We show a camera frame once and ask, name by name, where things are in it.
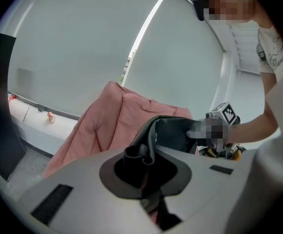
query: pink quilted comforter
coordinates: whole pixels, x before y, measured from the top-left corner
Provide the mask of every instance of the pink quilted comforter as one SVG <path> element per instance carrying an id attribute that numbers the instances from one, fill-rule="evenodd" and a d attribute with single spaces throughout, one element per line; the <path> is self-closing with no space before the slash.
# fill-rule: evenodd
<path id="1" fill-rule="evenodd" d="M 77 158 L 129 146 L 140 128 L 157 115 L 191 118 L 188 109 L 158 103 L 109 82 L 50 160 L 44 176 Z"/>

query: white wall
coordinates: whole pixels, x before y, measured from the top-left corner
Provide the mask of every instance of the white wall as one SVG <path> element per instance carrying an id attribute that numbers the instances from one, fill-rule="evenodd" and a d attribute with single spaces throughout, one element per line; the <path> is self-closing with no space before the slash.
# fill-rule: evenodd
<path id="1" fill-rule="evenodd" d="M 235 113 L 240 117 L 241 123 L 249 122 L 262 114 L 264 112 L 264 87 L 260 75 L 239 71 L 230 102 Z M 257 148 L 266 140 L 279 136 L 280 133 L 278 129 L 265 140 L 245 143 L 241 146 L 247 149 Z"/>
<path id="2" fill-rule="evenodd" d="M 231 101 L 236 72 L 240 65 L 239 54 L 231 28 L 222 21 L 209 21 L 225 52 L 220 72 L 220 80 L 210 110 L 219 104 Z"/>
<path id="3" fill-rule="evenodd" d="M 222 48 L 186 0 L 163 0 L 134 56 L 125 87 L 161 103 L 208 112 L 222 67 Z"/>
<path id="4" fill-rule="evenodd" d="M 17 37 L 8 89 L 81 115 L 128 54 L 158 0 L 18 0 L 0 33 Z"/>

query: gray floor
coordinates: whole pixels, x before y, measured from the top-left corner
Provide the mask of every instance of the gray floor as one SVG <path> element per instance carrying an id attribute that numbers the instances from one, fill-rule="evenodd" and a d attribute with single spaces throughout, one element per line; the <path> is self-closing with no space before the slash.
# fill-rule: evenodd
<path id="1" fill-rule="evenodd" d="M 17 201 L 30 187 L 43 179 L 50 158 L 26 147 L 26 154 L 7 182 L 0 176 L 0 192 Z"/>

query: white t-shirt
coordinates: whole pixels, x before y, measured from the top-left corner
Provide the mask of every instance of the white t-shirt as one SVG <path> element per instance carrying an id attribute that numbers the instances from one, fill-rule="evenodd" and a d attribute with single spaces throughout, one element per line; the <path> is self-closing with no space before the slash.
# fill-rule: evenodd
<path id="1" fill-rule="evenodd" d="M 260 57 L 260 72 L 274 73 L 277 81 L 283 77 L 282 39 L 272 26 L 269 29 L 259 27 L 257 54 Z"/>

